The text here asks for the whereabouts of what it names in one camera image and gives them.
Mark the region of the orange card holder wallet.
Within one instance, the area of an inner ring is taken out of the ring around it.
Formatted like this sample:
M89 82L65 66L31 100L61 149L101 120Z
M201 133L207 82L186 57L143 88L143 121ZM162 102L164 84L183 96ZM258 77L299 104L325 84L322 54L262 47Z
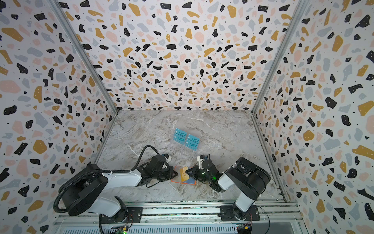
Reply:
M196 185L196 180L192 177L190 177L186 171L188 169L191 169L191 167L185 166L175 166L174 171L178 173L178 175L173 178L171 181L174 183L179 183L179 184L188 184L188 185Z

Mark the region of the gold VIP card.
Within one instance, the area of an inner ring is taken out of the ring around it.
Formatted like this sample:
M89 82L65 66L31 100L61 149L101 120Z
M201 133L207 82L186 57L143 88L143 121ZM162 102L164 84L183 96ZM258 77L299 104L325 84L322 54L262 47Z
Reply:
M190 179L190 176L188 175L187 173L187 170L189 169L188 166L185 166L183 168L180 169L180 173L181 173L181 182L185 182L187 180Z

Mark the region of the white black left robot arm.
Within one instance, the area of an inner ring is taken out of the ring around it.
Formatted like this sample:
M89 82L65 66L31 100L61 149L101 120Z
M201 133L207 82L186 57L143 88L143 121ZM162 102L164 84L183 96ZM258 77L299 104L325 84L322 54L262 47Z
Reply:
M107 217L124 218L128 209L120 197L105 198L102 193L117 187L139 187L152 180L164 182L178 176L169 165L169 155L156 155L150 162L132 170L103 170L96 164L88 165L64 183L54 201L56 213L77 216L84 212L102 214Z

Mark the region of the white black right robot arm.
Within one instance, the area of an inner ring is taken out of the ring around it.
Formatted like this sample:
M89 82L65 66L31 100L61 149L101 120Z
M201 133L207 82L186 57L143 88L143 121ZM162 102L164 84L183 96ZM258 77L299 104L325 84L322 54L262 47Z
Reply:
M220 173L212 160L198 157L199 165L186 170L186 174L201 183L208 183L216 192L224 192L236 186L241 193L231 206L221 206L219 217L222 221L259 220L258 207L254 202L266 190L271 180L263 168L240 157L224 173Z

